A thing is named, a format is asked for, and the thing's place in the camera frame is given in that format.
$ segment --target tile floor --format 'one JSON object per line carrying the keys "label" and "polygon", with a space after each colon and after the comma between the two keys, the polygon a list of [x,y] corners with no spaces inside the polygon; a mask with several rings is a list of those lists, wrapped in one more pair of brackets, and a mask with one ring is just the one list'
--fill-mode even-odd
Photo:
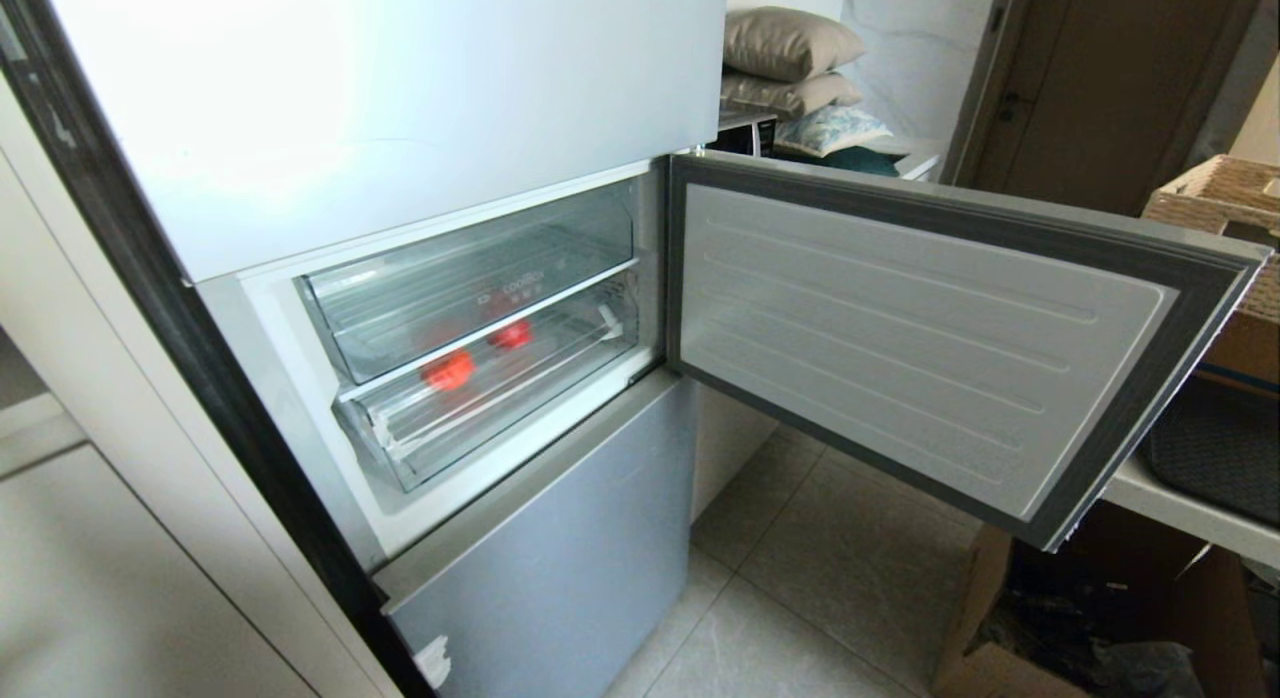
{"label": "tile floor", "polygon": [[694,524],[607,698],[927,697],[978,521],[780,429]]}

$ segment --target wicker basket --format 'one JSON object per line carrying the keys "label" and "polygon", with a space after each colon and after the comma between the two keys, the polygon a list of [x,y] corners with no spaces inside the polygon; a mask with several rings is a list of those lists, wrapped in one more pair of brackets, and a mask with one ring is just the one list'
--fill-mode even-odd
{"label": "wicker basket", "polygon": [[[1216,156],[1157,188],[1142,211],[1144,220],[1221,234],[1230,222],[1260,225],[1280,236],[1280,197],[1263,193],[1280,166]],[[1258,274],[1239,312],[1280,323],[1280,268],[1276,256]]]}

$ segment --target sticker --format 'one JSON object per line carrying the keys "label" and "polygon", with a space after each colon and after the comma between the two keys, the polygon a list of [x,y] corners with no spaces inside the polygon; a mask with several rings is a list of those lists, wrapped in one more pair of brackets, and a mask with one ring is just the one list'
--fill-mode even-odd
{"label": "sticker", "polygon": [[417,670],[422,671],[422,675],[426,676],[426,683],[431,685],[431,690],[439,690],[444,685],[444,680],[449,678],[449,670],[453,669],[453,660],[444,654],[448,644],[448,635],[440,635],[428,643],[426,648],[422,648],[417,656],[413,656]]}

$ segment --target refrigerator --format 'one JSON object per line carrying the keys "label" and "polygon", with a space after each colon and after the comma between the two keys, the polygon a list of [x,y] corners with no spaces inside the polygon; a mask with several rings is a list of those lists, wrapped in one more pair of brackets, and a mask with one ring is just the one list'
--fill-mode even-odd
{"label": "refrigerator", "polygon": [[604,692],[682,587],[695,382],[1056,549],[1267,256],[705,151],[724,0],[4,6],[87,220],[406,690]]}

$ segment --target open freezer door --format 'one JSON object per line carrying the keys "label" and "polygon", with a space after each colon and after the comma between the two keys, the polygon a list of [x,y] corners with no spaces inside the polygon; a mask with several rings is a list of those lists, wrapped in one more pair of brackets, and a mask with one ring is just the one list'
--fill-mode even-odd
{"label": "open freezer door", "polygon": [[1056,549],[1268,248],[704,152],[672,159],[676,369]]}

